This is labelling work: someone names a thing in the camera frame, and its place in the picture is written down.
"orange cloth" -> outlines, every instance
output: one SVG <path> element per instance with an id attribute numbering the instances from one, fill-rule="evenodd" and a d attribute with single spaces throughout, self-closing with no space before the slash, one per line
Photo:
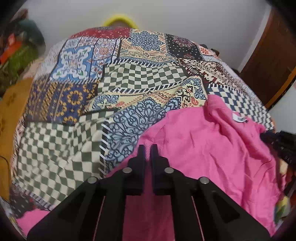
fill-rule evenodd
<path id="1" fill-rule="evenodd" d="M 13 136 L 29 97 L 32 78 L 18 81 L 9 87 L 0 101 L 0 156 L 10 163 L 13 154 Z M 0 158 L 0 196 L 9 199 L 10 167 Z"/>

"yellow round object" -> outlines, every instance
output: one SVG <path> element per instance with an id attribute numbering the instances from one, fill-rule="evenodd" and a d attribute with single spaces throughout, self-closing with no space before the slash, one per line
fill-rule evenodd
<path id="1" fill-rule="evenodd" d="M 109 27 L 115 22 L 123 22 L 126 25 L 128 25 L 130 28 L 138 28 L 138 26 L 135 24 L 134 21 L 132 21 L 130 18 L 124 15 L 114 15 L 111 18 L 109 18 L 107 21 L 104 22 L 104 27 Z"/>

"clothing tag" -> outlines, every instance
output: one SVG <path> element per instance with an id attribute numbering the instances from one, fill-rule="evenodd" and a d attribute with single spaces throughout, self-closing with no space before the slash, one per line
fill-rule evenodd
<path id="1" fill-rule="evenodd" d="M 232 118 L 234 121 L 239 122 L 239 123 L 247 121 L 247 119 L 245 117 L 240 117 L 234 113 L 232 113 Z"/>

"pink fabric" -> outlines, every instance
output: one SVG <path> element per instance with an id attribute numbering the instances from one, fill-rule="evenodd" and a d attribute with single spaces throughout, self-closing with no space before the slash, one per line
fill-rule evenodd
<path id="1" fill-rule="evenodd" d="M 209 95 L 203 107 L 169 111 L 112 173 L 126 166 L 141 144 L 149 160 L 150 147 L 157 144 L 171 167 L 191 178 L 209 177 L 272 235 L 274 207 L 281 192 L 275 158 L 259 138 L 262 132 L 265 128 L 249 118 L 235 122 L 223 100 Z M 127 197 L 123 240 L 174 240 L 170 199 L 153 195 L 150 165 L 146 167 L 144 194 Z"/>
<path id="2" fill-rule="evenodd" d="M 21 227 L 25 236 L 28 235 L 32 227 L 34 227 L 41 219 L 43 219 L 49 211 L 34 209 L 27 211 L 23 217 L 17 219 L 17 224 Z"/>

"green and white checkered patch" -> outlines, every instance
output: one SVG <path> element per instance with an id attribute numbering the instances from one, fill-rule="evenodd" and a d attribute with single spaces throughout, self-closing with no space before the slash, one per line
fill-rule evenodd
<path id="1" fill-rule="evenodd" d="M 99 83 L 98 94 L 114 87 L 145 89 L 187 78 L 183 69 L 172 63 L 151 68 L 136 63 L 123 63 L 109 65 L 104 70 L 105 75 Z"/>
<path id="2" fill-rule="evenodd" d="M 113 111 L 82 115 L 75 126 L 28 123 L 21 139 L 16 182 L 56 205 L 90 176 L 104 176 L 104 123 Z"/>

